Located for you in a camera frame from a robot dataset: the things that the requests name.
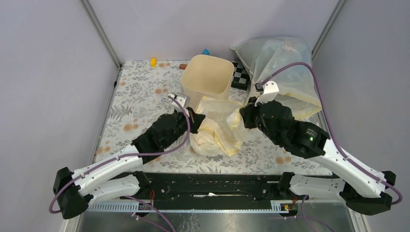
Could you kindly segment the beige plastic trash bin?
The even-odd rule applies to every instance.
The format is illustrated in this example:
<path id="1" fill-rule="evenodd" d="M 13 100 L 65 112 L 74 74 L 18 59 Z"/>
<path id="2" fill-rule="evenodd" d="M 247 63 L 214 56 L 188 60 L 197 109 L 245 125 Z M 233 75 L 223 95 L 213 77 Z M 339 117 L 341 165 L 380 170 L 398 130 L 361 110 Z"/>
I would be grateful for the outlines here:
<path id="1" fill-rule="evenodd" d="M 189 107 L 196 109 L 204 96 L 228 100 L 233 74 L 231 61 L 210 55 L 194 56 L 181 79 L 183 92 L 190 99 Z"/>

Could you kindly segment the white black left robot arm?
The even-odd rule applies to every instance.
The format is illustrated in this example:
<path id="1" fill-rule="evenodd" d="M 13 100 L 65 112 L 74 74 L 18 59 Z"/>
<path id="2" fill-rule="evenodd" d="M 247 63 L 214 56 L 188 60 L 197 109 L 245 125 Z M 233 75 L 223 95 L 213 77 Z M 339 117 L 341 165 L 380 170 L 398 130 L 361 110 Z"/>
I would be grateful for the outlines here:
<path id="1" fill-rule="evenodd" d="M 52 214 L 60 213 L 64 219 L 74 218 L 89 206 L 121 196 L 135 195 L 143 199 L 149 195 L 148 183 L 130 174 L 120 179 L 115 176 L 139 167 L 159 156 L 174 152 L 168 150 L 182 135 L 183 145 L 191 133 L 197 133 L 205 115 L 192 108 L 176 109 L 171 114 L 161 115 L 144 133 L 132 140 L 119 152 L 84 168 L 71 171 L 64 167 L 57 171 L 49 206 Z"/>

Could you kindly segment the yellow translucent trash bag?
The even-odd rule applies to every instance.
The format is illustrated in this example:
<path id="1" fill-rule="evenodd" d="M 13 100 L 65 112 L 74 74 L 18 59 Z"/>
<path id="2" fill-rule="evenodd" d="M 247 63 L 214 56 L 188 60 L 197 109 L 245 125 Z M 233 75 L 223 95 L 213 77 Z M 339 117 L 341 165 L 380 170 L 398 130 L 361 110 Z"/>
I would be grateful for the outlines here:
<path id="1" fill-rule="evenodd" d="M 190 145 L 202 156 L 237 154 L 246 137 L 243 118 L 239 110 L 243 104 L 236 101 L 216 100 L 204 96 L 196 113 L 205 115 L 198 132 L 190 134 Z"/>

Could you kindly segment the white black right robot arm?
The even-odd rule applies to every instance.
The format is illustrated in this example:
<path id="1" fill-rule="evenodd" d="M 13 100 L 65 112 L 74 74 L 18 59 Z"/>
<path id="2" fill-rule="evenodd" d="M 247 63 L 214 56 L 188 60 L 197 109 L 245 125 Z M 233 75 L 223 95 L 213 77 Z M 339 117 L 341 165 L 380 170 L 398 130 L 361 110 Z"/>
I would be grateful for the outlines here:
<path id="1" fill-rule="evenodd" d="M 393 198 L 386 189 L 395 184 L 393 172 L 374 170 L 346 151 L 338 150 L 325 130 L 296 120 L 290 108 L 277 101 L 260 104 L 253 97 L 239 112 L 246 129 L 259 129 L 275 145 L 326 167 L 334 175 L 324 178 L 284 172 L 276 190 L 281 198 L 333 199 L 367 216 L 391 209 Z"/>

